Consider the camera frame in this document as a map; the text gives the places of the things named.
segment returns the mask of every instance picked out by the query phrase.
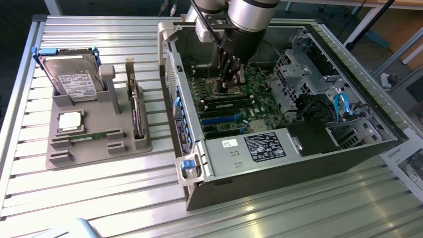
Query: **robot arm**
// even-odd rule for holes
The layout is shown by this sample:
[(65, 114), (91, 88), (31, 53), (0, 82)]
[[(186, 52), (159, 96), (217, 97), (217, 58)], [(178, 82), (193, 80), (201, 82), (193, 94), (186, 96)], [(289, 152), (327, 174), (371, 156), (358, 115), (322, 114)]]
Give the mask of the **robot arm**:
[[(225, 8), (225, 0), (193, 0), (198, 14), (219, 14)], [(277, 11), (279, 0), (231, 0), (229, 2), (229, 20), (235, 26), (226, 29), (222, 39), (199, 16), (197, 24), (206, 25), (219, 48), (221, 87), (223, 93), (230, 86), (241, 84), (239, 70), (254, 56), (266, 28)]]

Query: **metal profile rail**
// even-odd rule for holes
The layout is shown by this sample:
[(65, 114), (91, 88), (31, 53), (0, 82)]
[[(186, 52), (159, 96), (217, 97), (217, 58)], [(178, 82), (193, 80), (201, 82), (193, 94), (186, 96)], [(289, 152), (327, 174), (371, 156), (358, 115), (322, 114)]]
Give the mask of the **metal profile rail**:
[(125, 59), (137, 59), (154, 151), (61, 171), (44, 167), (52, 87), (23, 57), (22, 98), (8, 112), (15, 127), (3, 151), (0, 237), (32, 237), (85, 218), (103, 237), (421, 237), (419, 200), (375, 157), (350, 171), (187, 212), (158, 68), (158, 17), (48, 17), (28, 45), (97, 45), (102, 61), (126, 81)]

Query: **aluminum table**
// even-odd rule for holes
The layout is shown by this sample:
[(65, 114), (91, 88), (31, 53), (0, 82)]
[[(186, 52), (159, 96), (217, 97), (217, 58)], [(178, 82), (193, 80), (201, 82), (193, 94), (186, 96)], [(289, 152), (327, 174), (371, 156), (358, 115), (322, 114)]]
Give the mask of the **aluminum table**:
[[(350, 171), (187, 212), (159, 81), (161, 21), (179, 18), (55, 16), (34, 22), (0, 134), (0, 237), (32, 237), (75, 218), (103, 237), (422, 237), (422, 203), (378, 157)], [(52, 86), (31, 47), (91, 47), (127, 80), (137, 60), (154, 151), (48, 171)]]

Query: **power supply label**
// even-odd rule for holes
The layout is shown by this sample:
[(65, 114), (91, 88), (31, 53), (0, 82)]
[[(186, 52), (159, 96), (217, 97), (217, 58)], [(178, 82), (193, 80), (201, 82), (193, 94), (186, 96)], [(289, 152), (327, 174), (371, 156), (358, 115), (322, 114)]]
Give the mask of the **power supply label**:
[(97, 95), (95, 86), (93, 84), (90, 73), (61, 75), (59, 79), (71, 98)]
[(245, 137), (251, 158), (255, 162), (286, 156), (275, 132)]

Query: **motherboard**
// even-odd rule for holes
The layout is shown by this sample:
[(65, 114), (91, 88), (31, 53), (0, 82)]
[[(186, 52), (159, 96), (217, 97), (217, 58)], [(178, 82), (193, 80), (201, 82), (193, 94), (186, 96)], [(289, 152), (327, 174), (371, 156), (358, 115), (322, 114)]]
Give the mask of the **motherboard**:
[(282, 116), (266, 79), (258, 67), (247, 66), (245, 83), (219, 93), (218, 71), (209, 67), (193, 67), (189, 84), (206, 139), (277, 127)]

